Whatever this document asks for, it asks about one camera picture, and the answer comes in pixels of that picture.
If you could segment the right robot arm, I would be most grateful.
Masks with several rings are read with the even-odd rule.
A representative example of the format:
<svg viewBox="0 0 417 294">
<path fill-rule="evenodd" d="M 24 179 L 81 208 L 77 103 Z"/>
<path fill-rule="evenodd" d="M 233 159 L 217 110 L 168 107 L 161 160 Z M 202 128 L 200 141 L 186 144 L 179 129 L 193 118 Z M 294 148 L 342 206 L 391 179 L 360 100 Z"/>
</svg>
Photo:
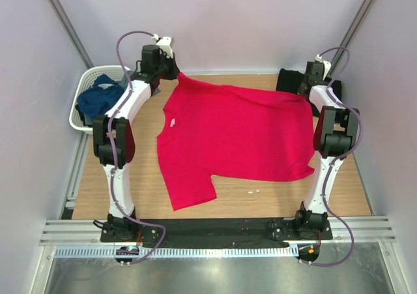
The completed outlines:
<svg viewBox="0 0 417 294">
<path fill-rule="evenodd" d="M 356 145 L 358 111 L 347 109 L 332 86 L 326 83 L 330 68 L 330 62 L 317 55 L 314 61 L 307 62 L 304 79 L 298 89 L 298 93 L 319 112 L 313 135 L 317 165 L 311 188 L 296 212 L 293 224 L 295 234 L 301 239 L 326 231 L 328 198 L 344 159 Z"/>
</svg>

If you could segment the red t shirt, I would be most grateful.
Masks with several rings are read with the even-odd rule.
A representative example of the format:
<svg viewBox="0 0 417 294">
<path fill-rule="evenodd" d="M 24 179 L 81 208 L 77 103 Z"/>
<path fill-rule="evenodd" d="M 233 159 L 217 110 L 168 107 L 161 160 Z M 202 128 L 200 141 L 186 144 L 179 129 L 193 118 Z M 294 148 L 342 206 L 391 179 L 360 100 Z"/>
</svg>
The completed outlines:
<svg viewBox="0 0 417 294">
<path fill-rule="evenodd" d="M 291 182 L 313 173 L 313 115 L 301 96 L 180 74 L 164 115 L 157 154 L 174 210 L 216 199 L 215 175 Z"/>
</svg>

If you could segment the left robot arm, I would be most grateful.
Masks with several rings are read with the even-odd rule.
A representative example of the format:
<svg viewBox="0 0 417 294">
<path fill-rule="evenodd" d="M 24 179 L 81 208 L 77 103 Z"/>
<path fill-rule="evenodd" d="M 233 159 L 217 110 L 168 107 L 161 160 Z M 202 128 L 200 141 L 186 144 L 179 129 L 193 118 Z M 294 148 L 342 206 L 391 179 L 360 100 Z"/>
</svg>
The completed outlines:
<svg viewBox="0 0 417 294">
<path fill-rule="evenodd" d="M 93 147 L 106 173 L 110 196 L 108 219 L 102 226 L 105 234 L 133 241 L 139 224 L 130 193 L 130 163 L 136 146 L 131 122 L 139 109 L 154 94 L 161 80 L 175 80 L 179 68 L 170 43 L 159 41 L 142 48 L 135 71 L 121 67 L 127 87 L 116 104 L 93 121 Z"/>
</svg>

